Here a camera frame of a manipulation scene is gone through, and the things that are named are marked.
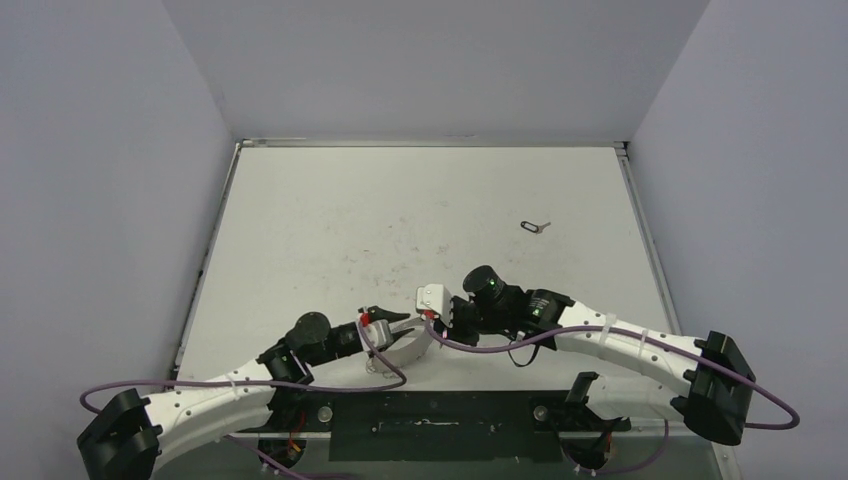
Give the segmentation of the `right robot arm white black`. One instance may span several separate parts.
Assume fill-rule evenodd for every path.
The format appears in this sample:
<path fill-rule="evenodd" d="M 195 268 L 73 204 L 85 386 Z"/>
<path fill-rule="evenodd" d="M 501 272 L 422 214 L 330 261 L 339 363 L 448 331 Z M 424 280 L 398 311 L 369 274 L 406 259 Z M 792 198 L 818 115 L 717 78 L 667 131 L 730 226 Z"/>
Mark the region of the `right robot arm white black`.
<path fill-rule="evenodd" d="M 464 297 L 451 296 L 448 322 L 438 332 L 468 347 L 482 335 L 533 339 L 557 352 L 595 357 L 634 372 L 596 375 L 565 402 L 568 421 L 588 429 L 623 417 L 681 421 L 711 442 L 736 446 L 747 426 L 756 377 L 732 337 L 705 338 L 652 330 L 603 314 L 561 293 L 523 290 L 489 265 L 463 281 Z"/>

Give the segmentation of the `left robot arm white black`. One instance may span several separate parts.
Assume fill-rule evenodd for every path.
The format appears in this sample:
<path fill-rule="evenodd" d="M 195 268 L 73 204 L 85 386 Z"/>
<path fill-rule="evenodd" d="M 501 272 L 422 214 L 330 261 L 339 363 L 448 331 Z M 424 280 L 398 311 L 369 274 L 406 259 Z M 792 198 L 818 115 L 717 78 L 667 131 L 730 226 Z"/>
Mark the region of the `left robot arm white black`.
<path fill-rule="evenodd" d="M 424 321 L 380 307 L 360 310 L 338 326 L 320 312 L 303 314 L 257 358 L 207 381 L 167 381 L 165 391 L 142 395 L 141 381 L 112 384 L 116 390 L 101 409 L 82 394 L 95 417 L 77 439 L 92 479 L 148 479 L 166 463 L 226 435 L 267 424 L 282 431 L 297 420 L 291 397 L 318 391 L 310 370 L 360 352 L 372 373 L 393 373 L 406 382 L 403 367 L 418 360 L 432 340 Z"/>

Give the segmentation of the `grey key holder with rings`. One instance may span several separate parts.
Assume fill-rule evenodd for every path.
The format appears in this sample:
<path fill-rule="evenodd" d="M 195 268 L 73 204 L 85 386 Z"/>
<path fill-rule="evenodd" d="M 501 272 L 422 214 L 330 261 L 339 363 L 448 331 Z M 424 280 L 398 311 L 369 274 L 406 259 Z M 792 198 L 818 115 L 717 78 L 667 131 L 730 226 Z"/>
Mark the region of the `grey key holder with rings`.
<path fill-rule="evenodd" d="M 427 352 L 433 339 L 425 331 L 425 321 L 421 318 L 403 320 L 391 327 L 391 330 L 414 327 L 415 332 L 410 333 L 385 351 L 380 351 L 388 362 L 402 370 L 421 359 Z"/>

